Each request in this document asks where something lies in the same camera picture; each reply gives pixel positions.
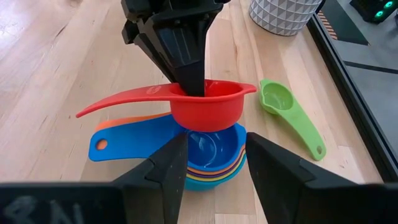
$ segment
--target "green measuring spoon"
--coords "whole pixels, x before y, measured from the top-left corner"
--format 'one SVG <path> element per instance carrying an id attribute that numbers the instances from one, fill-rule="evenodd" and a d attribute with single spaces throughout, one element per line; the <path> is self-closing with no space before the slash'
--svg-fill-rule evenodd
<path id="1" fill-rule="evenodd" d="M 292 92 L 280 83 L 264 79 L 260 82 L 260 102 L 271 114 L 284 118 L 304 140 L 313 159 L 319 161 L 326 154 L 326 147 L 316 127 L 294 98 Z"/>

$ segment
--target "white textured pot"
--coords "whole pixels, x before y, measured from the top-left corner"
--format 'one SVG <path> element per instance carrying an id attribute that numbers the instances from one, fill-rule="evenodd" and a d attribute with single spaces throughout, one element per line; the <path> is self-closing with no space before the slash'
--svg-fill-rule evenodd
<path id="1" fill-rule="evenodd" d="M 322 0 L 252 0 L 249 13 L 262 28 L 279 35 L 295 35 L 307 24 Z"/>

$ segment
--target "hole in handle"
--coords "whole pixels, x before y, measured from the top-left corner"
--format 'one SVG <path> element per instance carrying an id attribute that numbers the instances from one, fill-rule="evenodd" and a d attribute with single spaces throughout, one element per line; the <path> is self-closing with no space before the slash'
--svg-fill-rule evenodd
<path id="1" fill-rule="evenodd" d="M 103 150 L 103 149 L 106 148 L 107 145 L 108 145 L 107 140 L 101 139 L 101 140 L 99 140 L 99 141 L 97 142 L 97 144 L 95 145 L 95 148 L 96 148 L 97 150 Z"/>
<path id="2" fill-rule="evenodd" d="M 317 152 L 318 152 L 319 155 L 321 155 L 322 154 L 322 147 L 318 146 L 317 147 Z"/>

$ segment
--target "wooden surface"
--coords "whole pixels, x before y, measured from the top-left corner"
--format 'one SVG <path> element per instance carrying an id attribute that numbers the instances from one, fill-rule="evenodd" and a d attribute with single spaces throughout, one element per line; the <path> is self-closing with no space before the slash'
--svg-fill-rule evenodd
<path id="1" fill-rule="evenodd" d="M 292 89 L 325 140 L 316 164 L 358 183 L 381 179 L 308 30 L 268 33 L 248 15 L 249 0 L 232 0 L 214 21 L 206 76 L 258 85 L 262 78 Z M 119 91 L 167 83 L 138 47 L 121 37 L 120 0 L 0 1 L 0 180 L 111 180 L 140 161 L 87 159 L 95 126 L 106 119 L 166 112 L 168 103 L 114 106 L 75 113 Z M 312 161 L 281 120 L 246 96 L 239 121 Z M 227 184 L 184 192 L 180 223 L 265 223 L 247 165 Z"/>

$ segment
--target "orange measuring cup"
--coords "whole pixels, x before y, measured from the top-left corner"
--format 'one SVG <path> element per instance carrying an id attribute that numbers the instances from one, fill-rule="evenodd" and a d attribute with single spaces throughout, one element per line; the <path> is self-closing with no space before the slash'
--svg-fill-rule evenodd
<path id="1" fill-rule="evenodd" d="M 252 84 L 205 80 L 205 96 L 187 96 L 178 83 L 123 91 L 104 98 L 83 111 L 79 118 L 96 110 L 141 101 L 170 101 L 176 122 L 192 131 L 214 132 L 231 127 L 242 115 L 244 95 L 256 91 Z"/>

